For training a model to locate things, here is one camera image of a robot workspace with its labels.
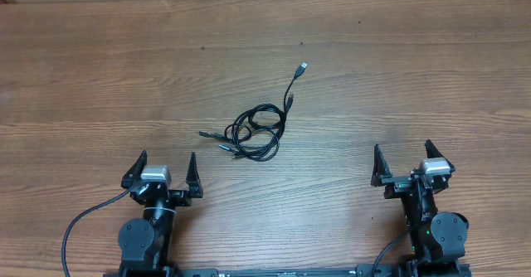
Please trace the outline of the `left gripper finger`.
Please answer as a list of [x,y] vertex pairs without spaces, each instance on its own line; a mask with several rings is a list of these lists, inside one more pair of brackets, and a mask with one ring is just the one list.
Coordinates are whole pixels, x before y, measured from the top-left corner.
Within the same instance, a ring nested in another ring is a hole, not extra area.
[[144,167],[147,164],[148,154],[144,150],[140,155],[134,165],[126,172],[122,177],[120,186],[122,188],[131,188],[133,184],[140,179],[140,175],[144,170]]
[[197,171],[196,154],[191,153],[186,176],[186,184],[192,198],[202,198],[203,188]]

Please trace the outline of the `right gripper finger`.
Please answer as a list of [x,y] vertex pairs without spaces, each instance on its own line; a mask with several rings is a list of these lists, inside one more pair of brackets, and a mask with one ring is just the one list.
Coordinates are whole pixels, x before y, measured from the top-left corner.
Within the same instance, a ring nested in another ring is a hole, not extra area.
[[444,155],[436,148],[435,144],[430,139],[424,143],[424,146],[428,158],[444,158]]
[[383,157],[380,146],[376,144],[374,146],[374,164],[371,185],[373,187],[381,187],[388,183],[390,178],[392,178],[392,173]]

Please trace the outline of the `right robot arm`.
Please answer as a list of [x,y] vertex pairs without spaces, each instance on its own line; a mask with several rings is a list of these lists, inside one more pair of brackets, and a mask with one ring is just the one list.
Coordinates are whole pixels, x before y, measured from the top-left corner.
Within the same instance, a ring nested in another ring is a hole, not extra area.
[[[426,158],[407,176],[392,175],[379,145],[374,146],[371,185],[384,188],[386,199],[401,200],[407,228],[383,248],[370,270],[371,276],[470,276],[465,255],[470,224],[457,212],[440,212],[434,196],[449,187],[455,166],[436,148],[425,142]],[[403,238],[412,243],[411,255],[403,255],[395,265],[381,266],[383,256]]]

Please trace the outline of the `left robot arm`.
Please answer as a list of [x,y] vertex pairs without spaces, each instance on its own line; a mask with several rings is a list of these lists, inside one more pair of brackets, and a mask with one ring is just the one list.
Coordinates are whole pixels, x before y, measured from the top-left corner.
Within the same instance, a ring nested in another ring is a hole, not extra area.
[[183,275],[168,257],[177,209],[190,207],[194,198],[203,196],[195,153],[191,154],[185,183],[186,189],[171,189],[168,167],[149,165],[145,151],[122,177],[121,187],[143,207],[143,215],[127,221],[119,231],[120,276]]

